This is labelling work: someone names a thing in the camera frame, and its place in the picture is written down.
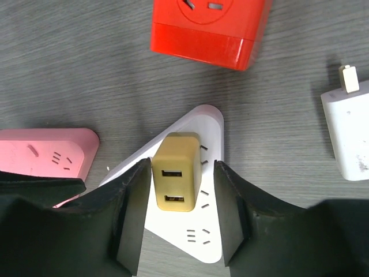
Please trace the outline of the red cube socket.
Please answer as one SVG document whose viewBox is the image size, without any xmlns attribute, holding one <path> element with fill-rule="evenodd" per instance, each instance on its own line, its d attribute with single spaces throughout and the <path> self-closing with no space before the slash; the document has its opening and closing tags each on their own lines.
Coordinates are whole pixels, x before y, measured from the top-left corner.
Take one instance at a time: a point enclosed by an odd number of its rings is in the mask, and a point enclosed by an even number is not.
<svg viewBox="0 0 369 277">
<path fill-rule="evenodd" d="M 154 0 L 152 51 L 244 71 L 256 60 L 271 0 Z"/>
</svg>

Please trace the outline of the white plug adapter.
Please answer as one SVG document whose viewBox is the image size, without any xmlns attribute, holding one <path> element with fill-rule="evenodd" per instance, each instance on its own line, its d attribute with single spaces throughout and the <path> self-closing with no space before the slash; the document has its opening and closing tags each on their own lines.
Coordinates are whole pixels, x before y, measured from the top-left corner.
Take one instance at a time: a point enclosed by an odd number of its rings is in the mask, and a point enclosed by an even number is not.
<svg viewBox="0 0 369 277">
<path fill-rule="evenodd" d="M 321 95 L 334 157 L 348 181 L 368 180 L 368 81 L 355 66 L 338 69 L 341 88 Z"/>
</svg>

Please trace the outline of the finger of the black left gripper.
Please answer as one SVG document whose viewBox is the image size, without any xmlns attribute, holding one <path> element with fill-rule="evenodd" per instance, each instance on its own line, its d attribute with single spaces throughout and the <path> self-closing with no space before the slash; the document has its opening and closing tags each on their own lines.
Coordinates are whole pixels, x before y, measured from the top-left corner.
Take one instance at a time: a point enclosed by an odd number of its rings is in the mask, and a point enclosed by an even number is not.
<svg viewBox="0 0 369 277">
<path fill-rule="evenodd" d="M 35 177 L 1 172 L 1 196 L 18 195 L 27 200 L 56 207 L 86 190 L 79 178 Z"/>
</svg>

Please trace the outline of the white triangular power strip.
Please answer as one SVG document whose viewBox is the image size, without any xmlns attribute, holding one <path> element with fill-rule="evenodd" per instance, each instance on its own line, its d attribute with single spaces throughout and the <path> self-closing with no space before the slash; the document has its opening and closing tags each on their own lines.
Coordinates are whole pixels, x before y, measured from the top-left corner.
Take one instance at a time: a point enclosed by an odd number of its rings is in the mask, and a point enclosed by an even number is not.
<svg viewBox="0 0 369 277">
<path fill-rule="evenodd" d="M 163 211 L 150 189 L 145 228 L 203 263 L 222 257 L 220 226 L 214 193 L 214 161 L 224 159 L 224 119 L 216 107 L 203 104 L 147 142 L 112 169 L 101 185 L 125 173 L 138 161 L 152 158 L 165 136 L 172 132 L 196 132 L 201 145 L 202 182 L 195 207 L 190 212 Z"/>
</svg>

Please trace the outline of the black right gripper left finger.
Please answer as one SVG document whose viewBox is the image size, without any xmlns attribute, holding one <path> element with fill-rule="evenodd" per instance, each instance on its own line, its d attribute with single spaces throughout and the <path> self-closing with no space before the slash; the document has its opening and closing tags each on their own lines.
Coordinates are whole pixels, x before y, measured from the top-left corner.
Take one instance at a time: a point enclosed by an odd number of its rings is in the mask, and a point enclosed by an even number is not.
<svg viewBox="0 0 369 277">
<path fill-rule="evenodd" d="M 119 196 L 109 256 L 124 270 L 124 276 L 136 276 L 138 272 L 150 183 L 149 158 L 140 160 L 109 182 L 118 190 Z"/>
</svg>

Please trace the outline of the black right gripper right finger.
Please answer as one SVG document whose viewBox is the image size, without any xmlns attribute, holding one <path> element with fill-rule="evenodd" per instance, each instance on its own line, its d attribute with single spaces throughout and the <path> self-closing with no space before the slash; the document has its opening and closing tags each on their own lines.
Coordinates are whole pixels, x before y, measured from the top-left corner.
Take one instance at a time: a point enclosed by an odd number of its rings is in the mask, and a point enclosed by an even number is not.
<svg viewBox="0 0 369 277">
<path fill-rule="evenodd" d="M 229 267 L 234 255 L 251 237 L 242 195 L 245 180 L 223 161 L 214 162 L 213 175 L 224 265 Z"/>
</svg>

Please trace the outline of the yellow plug adapter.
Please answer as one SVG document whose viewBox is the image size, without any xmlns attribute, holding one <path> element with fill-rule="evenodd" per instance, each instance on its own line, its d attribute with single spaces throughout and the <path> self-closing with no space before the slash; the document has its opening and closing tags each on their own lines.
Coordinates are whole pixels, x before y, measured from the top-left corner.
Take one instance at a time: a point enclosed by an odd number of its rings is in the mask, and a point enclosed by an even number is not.
<svg viewBox="0 0 369 277">
<path fill-rule="evenodd" d="M 157 206 L 163 211 L 194 209 L 202 179 L 199 135 L 168 134 L 152 159 Z"/>
</svg>

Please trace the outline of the pink triangular power strip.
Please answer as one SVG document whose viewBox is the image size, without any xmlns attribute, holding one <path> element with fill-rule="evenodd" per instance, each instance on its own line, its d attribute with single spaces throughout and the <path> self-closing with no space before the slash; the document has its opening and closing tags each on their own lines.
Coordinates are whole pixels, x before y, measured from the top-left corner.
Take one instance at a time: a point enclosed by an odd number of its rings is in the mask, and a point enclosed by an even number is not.
<svg viewBox="0 0 369 277">
<path fill-rule="evenodd" d="M 87 128 L 2 129 L 1 172 L 85 182 L 99 144 L 97 134 Z M 5 195 L 1 200 L 7 197 L 25 199 Z"/>
</svg>

